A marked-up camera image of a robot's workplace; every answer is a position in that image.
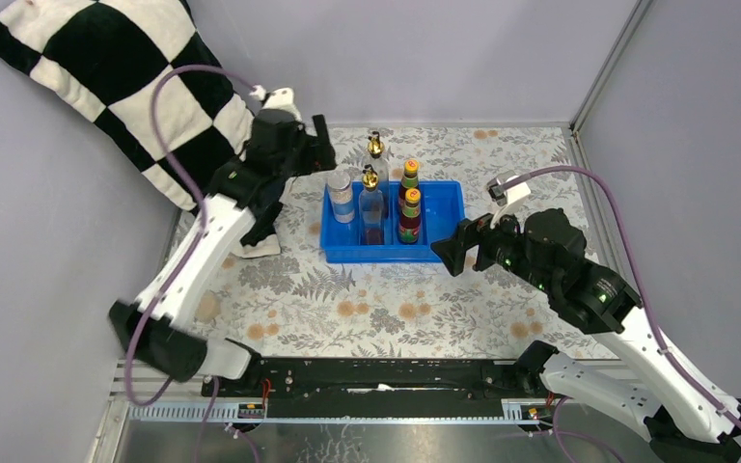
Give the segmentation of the blue plastic divided bin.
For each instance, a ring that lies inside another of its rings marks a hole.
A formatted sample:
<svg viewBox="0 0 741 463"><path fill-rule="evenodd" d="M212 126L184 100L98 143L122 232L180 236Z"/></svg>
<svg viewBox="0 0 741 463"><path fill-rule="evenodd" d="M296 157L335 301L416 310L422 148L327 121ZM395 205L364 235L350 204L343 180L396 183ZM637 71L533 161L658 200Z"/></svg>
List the blue plastic divided bin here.
<svg viewBox="0 0 741 463"><path fill-rule="evenodd" d="M341 223L336 219L329 191L323 191L319 245L327 262L368 264L441 261L430 249L430 244L450 237L457 223L465 217L461 185L454 180L420 182L421 227L414 244L404 244L398 239L398 189L397 181L390 183L391 216L384 221L384 242L375 245L364 243L360 217L355 217L349 223Z"/></svg>

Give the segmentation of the clear gold-cap bottle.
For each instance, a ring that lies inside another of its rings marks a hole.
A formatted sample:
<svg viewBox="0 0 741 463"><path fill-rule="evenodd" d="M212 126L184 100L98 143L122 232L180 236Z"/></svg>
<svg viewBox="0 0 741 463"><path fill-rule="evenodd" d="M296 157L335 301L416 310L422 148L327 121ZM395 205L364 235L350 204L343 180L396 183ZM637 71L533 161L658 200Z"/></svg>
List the clear gold-cap bottle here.
<svg viewBox="0 0 741 463"><path fill-rule="evenodd" d="M371 166L378 178L378 190L383 195L384 217L390 215L390 196L389 196L389 162L386 146L381 140L380 133L373 131L368 137L367 154L363 165L368 168Z"/></svg>
<svg viewBox="0 0 741 463"><path fill-rule="evenodd" d="M359 210L363 226L362 243L384 245L385 200L379 186L379 178L371 165L362 175L363 191L359 196Z"/></svg>

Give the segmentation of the yellow-cap sauce bottle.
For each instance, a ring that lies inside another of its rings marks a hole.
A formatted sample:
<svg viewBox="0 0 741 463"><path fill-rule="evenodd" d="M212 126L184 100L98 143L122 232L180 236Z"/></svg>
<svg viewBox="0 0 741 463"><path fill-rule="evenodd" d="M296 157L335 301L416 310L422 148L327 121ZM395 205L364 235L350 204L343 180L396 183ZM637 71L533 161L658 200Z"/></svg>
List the yellow-cap sauce bottle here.
<svg viewBox="0 0 741 463"><path fill-rule="evenodd" d="M398 239L403 244L416 244L421 232L421 199L417 188L404 191L399 208Z"/></svg>
<svg viewBox="0 0 741 463"><path fill-rule="evenodd" d="M405 206L407 191L416 189L419 191L419 167L420 164L416 159L407 159L403 164L403 173L398 189L398 208Z"/></svg>

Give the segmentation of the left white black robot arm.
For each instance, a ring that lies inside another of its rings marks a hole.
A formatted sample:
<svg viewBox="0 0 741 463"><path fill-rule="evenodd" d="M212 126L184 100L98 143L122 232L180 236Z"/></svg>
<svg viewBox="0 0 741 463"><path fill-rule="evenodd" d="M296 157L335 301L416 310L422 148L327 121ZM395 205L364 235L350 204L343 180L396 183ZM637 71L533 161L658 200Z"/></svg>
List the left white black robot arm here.
<svg viewBox="0 0 741 463"><path fill-rule="evenodd" d="M335 150L323 115L314 132L290 111L262 109L253 121L243 159L220 167L208 184L189 234L161 272L132 302L117 301L110 322L128 359L185 382L224 377L239 396L254 393L259 355L234 340L190 334L206 280L234 251L251 252L274 233L287 181L335 169Z"/></svg>

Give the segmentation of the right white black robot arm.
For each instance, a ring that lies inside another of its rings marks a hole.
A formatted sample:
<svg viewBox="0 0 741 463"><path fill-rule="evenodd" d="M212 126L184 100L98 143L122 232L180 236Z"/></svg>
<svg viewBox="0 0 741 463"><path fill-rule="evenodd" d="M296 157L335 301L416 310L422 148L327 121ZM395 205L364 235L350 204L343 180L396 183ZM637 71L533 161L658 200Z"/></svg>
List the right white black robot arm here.
<svg viewBox="0 0 741 463"><path fill-rule="evenodd" d="M520 221L486 214L458 223L432 251L452 275L476 249L479 271L494 265L543 292L563 321L607 347L638 378L628 385L536 341L514 375L523 395L566 395L635 431L665 462L735 462L741 457L741 398L725 393L650 324L638 293L585 255L584 234L561 209Z"/></svg>

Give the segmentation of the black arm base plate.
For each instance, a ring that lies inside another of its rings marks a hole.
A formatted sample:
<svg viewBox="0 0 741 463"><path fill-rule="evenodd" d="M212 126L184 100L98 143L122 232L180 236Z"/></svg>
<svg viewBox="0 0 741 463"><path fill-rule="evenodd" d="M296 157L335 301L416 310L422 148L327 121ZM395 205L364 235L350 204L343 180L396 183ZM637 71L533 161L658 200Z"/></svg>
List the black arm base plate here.
<svg viewBox="0 0 741 463"><path fill-rule="evenodd" d="M504 401L556 398L509 360L268 357L204 397L251 397L272 419L489 419Z"/></svg>

